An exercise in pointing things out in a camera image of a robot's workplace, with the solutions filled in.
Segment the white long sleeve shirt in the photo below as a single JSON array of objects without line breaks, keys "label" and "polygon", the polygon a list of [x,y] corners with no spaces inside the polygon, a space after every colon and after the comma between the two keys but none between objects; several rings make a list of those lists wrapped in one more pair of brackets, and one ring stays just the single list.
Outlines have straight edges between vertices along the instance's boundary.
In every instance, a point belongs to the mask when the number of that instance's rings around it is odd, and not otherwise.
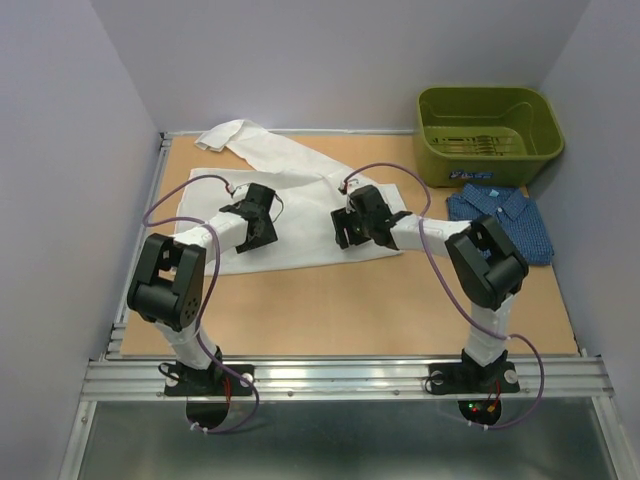
[{"label": "white long sleeve shirt", "polygon": [[335,242],[331,213],[344,207],[339,183],[351,167],[288,137],[274,134],[249,120],[219,124],[202,134],[197,148],[230,151],[244,160],[247,169],[195,168],[190,172],[177,214],[177,235],[190,229],[189,217],[208,220],[232,202],[223,183],[235,187],[242,198],[251,183],[272,188],[278,198],[271,209],[278,236],[276,242],[239,254],[225,251],[221,261],[209,252],[206,275],[223,275],[317,267],[392,256],[390,249],[373,242],[341,249]]}]

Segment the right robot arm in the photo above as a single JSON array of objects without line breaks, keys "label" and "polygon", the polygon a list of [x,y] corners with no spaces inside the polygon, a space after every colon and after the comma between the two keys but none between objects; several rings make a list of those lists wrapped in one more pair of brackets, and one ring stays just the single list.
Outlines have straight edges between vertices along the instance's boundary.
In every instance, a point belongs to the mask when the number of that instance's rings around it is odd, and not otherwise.
[{"label": "right robot arm", "polygon": [[[474,221],[442,221],[383,206],[359,213],[343,207],[331,213],[341,249],[369,241],[395,251],[423,250],[454,306],[470,324],[460,366],[463,384],[482,390],[496,378],[494,362],[505,351],[513,303],[529,267],[491,216]],[[444,279],[434,257],[451,261],[458,282],[471,302],[465,311]]]}]

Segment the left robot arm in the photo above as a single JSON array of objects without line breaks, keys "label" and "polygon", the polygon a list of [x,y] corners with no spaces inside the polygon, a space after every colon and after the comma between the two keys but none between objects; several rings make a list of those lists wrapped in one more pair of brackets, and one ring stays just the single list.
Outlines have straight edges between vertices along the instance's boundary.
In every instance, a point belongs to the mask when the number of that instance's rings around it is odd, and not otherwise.
[{"label": "left robot arm", "polygon": [[188,382],[199,393],[215,392],[222,382],[218,347],[201,333],[205,267],[221,267],[228,250],[245,253],[278,240],[271,208],[277,194],[252,184],[246,197],[204,221],[182,217],[193,228],[175,236],[152,234],[145,240],[127,292],[127,306],[163,334],[177,363],[189,368]]}]

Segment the green plastic tub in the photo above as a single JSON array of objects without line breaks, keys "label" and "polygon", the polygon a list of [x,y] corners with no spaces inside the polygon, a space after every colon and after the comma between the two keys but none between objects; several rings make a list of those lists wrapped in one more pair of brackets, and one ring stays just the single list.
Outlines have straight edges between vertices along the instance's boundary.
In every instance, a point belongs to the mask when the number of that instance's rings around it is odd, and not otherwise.
[{"label": "green plastic tub", "polygon": [[415,163],[431,187],[522,187],[565,146],[551,106],[527,87],[430,87],[416,118]]}]

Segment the blue checked folded shirt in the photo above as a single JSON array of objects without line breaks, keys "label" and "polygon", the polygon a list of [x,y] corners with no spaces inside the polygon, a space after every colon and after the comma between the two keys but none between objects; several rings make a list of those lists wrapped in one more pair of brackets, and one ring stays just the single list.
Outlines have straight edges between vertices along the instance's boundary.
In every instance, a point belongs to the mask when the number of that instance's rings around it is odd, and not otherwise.
[{"label": "blue checked folded shirt", "polygon": [[446,206],[450,221],[494,217],[529,265],[551,264],[554,249],[540,212],[520,189],[466,184]]}]

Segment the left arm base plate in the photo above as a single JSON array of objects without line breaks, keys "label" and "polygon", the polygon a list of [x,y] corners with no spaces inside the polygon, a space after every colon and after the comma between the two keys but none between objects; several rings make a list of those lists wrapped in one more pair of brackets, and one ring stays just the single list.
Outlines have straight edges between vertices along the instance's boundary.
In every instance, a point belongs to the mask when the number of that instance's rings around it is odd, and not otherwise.
[{"label": "left arm base plate", "polygon": [[243,377],[224,372],[212,364],[206,370],[196,370],[180,362],[162,362],[158,371],[165,378],[164,395],[168,397],[251,397],[251,387],[246,380],[253,377],[254,366],[232,365],[231,369]]}]

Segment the aluminium side rail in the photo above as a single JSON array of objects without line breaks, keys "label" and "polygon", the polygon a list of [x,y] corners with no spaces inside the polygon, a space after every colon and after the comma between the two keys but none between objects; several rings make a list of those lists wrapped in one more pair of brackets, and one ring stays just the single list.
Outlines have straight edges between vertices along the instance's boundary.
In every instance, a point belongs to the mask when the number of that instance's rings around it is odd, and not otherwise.
[{"label": "aluminium side rail", "polygon": [[[151,184],[149,188],[149,193],[147,194],[142,213],[145,213],[154,203],[157,198],[158,189],[162,182],[162,176],[164,174],[164,170],[166,167],[166,162],[168,158],[168,154],[171,148],[172,140],[168,132],[160,133],[160,145],[159,152],[156,159]],[[110,327],[109,338],[106,345],[106,349],[101,355],[102,360],[117,360],[121,358],[120,351],[122,341],[124,339],[124,333],[128,322],[128,313],[127,313],[127,304],[126,304],[126,296],[130,285],[130,280],[133,276],[136,259],[138,258],[140,249],[142,247],[142,243],[144,241],[144,236],[146,232],[146,227],[143,225],[141,217],[138,218],[139,222],[137,224],[136,235],[134,237],[134,246],[132,252],[132,259],[129,263],[129,267],[127,273],[125,275],[125,281],[123,285],[123,289],[121,291],[119,297],[119,303],[116,308],[115,317],[113,319],[112,325]]]}]

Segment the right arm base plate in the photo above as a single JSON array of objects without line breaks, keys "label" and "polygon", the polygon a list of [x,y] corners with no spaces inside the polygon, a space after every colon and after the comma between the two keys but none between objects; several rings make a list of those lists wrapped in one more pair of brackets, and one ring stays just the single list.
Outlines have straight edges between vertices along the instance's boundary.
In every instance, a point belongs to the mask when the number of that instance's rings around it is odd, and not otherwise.
[{"label": "right arm base plate", "polygon": [[433,395],[466,395],[489,393],[518,393],[517,376],[507,379],[505,373],[515,371],[511,362],[497,367],[477,367],[462,362],[430,365],[425,390]]}]

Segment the aluminium front rail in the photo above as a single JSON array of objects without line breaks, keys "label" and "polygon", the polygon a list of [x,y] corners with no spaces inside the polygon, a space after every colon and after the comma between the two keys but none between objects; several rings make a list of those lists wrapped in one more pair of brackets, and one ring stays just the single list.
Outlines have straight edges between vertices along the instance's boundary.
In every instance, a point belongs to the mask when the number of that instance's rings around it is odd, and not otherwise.
[{"label": "aluminium front rail", "polygon": [[[248,359],[260,399],[430,400],[424,388],[446,357]],[[611,397],[614,389],[602,359],[546,357],[546,398]],[[83,401],[168,401],[155,361],[98,361],[87,367]]]}]

